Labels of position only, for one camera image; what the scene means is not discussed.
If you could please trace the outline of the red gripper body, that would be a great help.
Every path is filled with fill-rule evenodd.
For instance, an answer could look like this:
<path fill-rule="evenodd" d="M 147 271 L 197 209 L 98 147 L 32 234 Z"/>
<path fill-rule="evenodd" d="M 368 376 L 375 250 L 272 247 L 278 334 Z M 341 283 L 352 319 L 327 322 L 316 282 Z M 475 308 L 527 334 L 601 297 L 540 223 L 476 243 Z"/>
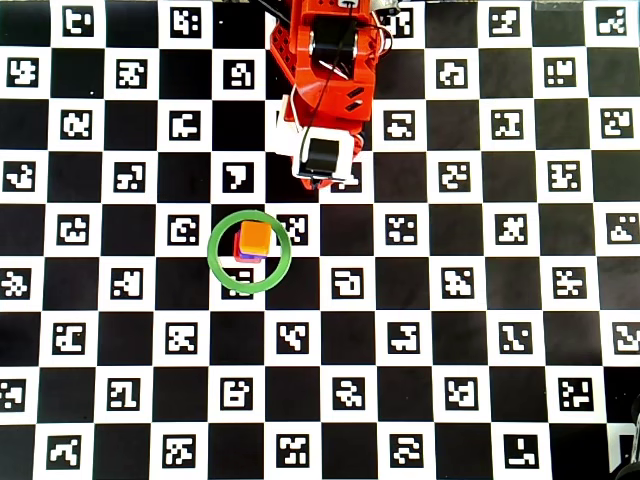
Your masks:
<path fill-rule="evenodd" d="M 373 75 L 356 74 L 345 79 L 338 74 L 303 74 L 294 77 L 292 87 L 292 121 L 298 145 L 292 154 L 294 163 L 302 162 L 305 145 L 313 135 L 339 131 L 353 140 L 353 157 L 361 151 L 361 132 L 371 119 Z"/>

